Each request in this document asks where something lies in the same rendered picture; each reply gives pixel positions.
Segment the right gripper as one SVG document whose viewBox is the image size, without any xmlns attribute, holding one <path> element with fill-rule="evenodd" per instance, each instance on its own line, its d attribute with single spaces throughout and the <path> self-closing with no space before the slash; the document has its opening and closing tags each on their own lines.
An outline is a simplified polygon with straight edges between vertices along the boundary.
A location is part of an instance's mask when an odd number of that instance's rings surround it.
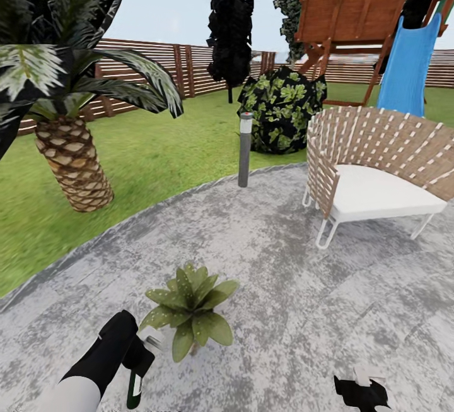
<svg viewBox="0 0 454 412">
<path fill-rule="evenodd" d="M 371 383 L 369 387 L 359 386 L 352 380 L 339 380 L 334 376 L 335 389 L 338 395 L 343 395 L 343 400 L 347 406 L 359 407 L 361 411 L 361 401 L 364 396 L 372 395 L 379 400 L 387 401 L 385 388 L 380 383 Z"/>
</svg>

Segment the insectifuge atomizer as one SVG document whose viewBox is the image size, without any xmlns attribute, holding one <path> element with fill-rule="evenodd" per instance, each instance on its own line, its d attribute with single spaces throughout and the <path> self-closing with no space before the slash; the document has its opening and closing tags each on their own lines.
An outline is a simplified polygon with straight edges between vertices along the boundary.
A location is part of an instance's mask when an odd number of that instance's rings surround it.
<svg viewBox="0 0 454 412">
<path fill-rule="evenodd" d="M 126 406 L 133 410 L 137 408 L 141 403 L 141 393 L 143 389 L 143 380 L 134 371 L 131 371 L 131 378 L 129 382 L 129 392 L 127 395 Z"/>
</svg>

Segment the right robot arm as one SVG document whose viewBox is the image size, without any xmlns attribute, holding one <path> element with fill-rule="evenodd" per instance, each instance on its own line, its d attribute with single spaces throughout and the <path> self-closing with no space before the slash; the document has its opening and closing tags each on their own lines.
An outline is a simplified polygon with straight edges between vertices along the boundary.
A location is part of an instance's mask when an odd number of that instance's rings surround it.
<svg viewBox="0 0 454 412">
<path fill-rule="evenodd" d="M 386 403 L 385 388 L 371 379 L 387 379 L 385 368 L 354 364 L 353 372 L 356 374 L 354 381 L 339 380 L 334 376 L 336 393 L 343 395 L 347 406 L 359 407 L 360 412 L 394 412 Z"/>
</svg>

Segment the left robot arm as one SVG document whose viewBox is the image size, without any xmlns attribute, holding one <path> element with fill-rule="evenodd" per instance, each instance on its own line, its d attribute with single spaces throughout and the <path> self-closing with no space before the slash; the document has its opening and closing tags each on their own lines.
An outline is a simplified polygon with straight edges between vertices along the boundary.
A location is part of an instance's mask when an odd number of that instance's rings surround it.
<svg viewBox="0 0 454 412">
<path fill-rule="evenodd" d="M 116 313 L 78 353 L 37 412 L 96 412 L 121 364 L 143 379 L 154 361 L 153 353 L 145 349 L 147 343 L 164 352 L 168 339 L 152 326 L 138 335 L 137 330 L 129 311 Z"/>
</svg>

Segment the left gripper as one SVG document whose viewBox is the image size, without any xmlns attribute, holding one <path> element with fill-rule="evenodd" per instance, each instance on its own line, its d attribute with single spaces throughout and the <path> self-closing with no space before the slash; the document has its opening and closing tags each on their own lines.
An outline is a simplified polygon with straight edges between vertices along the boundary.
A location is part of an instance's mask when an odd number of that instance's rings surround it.
<svg viewBox="0 0 454 412">
<path fill-rule="evenodd" d="M 135 353 L 130 358 L 123 359 L 122 365 L 129 370 L 134 371 L 142 379 L 154 361 L 152 352 L 145 349 L 142 341 L 140 341 Z"/>
</svg>

